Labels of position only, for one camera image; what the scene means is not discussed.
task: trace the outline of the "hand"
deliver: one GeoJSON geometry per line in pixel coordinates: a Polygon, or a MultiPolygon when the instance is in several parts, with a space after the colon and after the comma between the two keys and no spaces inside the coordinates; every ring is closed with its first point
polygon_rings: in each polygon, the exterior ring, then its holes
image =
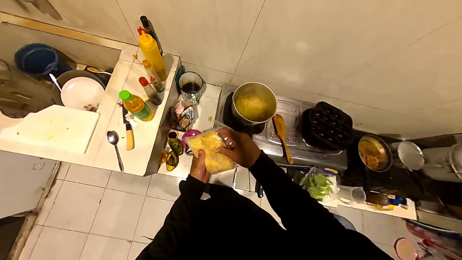
{"type": "Polygon", "coordinates": [[[191,163],[191,171],[189,175],[194,178],[207,183],[210,173],[205,170],[205,151],[199,150],[199,158],[193,157],[193,162],[191,163]]]}
{"type": "Polygon", "coordinates": [[[218,129],[218,134],[226,138],[228,147],[219,147],[216,152],[226,155],[242,167],[250,168],[260,157],[261,151],[249,135],[228,128],[218,129]]]}

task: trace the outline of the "red bottle cap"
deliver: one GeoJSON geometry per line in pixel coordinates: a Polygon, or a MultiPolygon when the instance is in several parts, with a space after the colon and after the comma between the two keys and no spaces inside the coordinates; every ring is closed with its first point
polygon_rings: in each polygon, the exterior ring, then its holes
{"type": "Polygon", "coordinates": [[[146,79],[145,77],[140,77],[140,78],[138,79],[138,81],[140,82],[140,84],[141,84],[143,87],[146,87],[146,86],[149,84],[149,82],[147,81],[147,79],[146,79]]]}
{"type": "Polygon", "coordinates": [[[144,28],[142,28],[141,26],[138,27],[136,30],[138,31],[138,33],[139,33],[140,35],[141,35],[141,32],[142,32],[142,31],[146,33],[146,30],[145,30],[144,28]]]}

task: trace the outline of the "person's left hand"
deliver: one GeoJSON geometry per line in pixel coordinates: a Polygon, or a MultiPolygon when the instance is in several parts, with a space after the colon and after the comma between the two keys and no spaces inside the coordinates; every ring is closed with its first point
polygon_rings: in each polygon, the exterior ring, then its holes
{"type": "Polygon", "coordinates": [[[193,162],[191,163],[191,171],[189,175],[194,178],[207,183],[210,173],[205,169],[205,151],[199,150],[199,158],[194,156],[193,162]]]}

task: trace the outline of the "wooden handle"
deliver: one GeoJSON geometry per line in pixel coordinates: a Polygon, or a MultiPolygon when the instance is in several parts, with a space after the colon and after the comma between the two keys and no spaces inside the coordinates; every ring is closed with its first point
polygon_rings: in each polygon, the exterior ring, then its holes
{"type": "Polygon", "coordinates": [[[286,151],[287,161],[289,162],[289,164],[293,164],[292,154],[286,143],[286,124],[284,123],[284,118],[279,114],[275,114],[273,117],[273,123],[274,123],[274,128],[276,130],[276,134],[279,136],[279,139],[281,139],[281,142],[284,145],[284,150],[286,151]]]}
{"type": "Polygon", "coordinates": [[[135,138],[133,136],[133,130],[127,130],[127,151],[135,148],[135,138]]]}
{"type": "Polygon", "coordinates": [[[282,140],[282,143],[284,144],[284,150],[286,151],[286,156],[287,156],[287,161],[289,164],[293,164],[293,158],[292,154],[290,153],[289,147],[287,146],[286,140],[282,140]]]}

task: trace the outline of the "person's right hand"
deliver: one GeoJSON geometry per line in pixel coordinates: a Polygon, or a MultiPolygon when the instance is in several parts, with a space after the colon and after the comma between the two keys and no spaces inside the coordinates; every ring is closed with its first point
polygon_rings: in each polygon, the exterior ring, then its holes
{"type": "Polygon", "coordinates": [[[226,155],[242,167],[250,168],[261,154],[260,149],[249,135],[228,128],[218,129],[218,134],[226,138],[228,147],[219,147],[217,153],[226,155]]]}

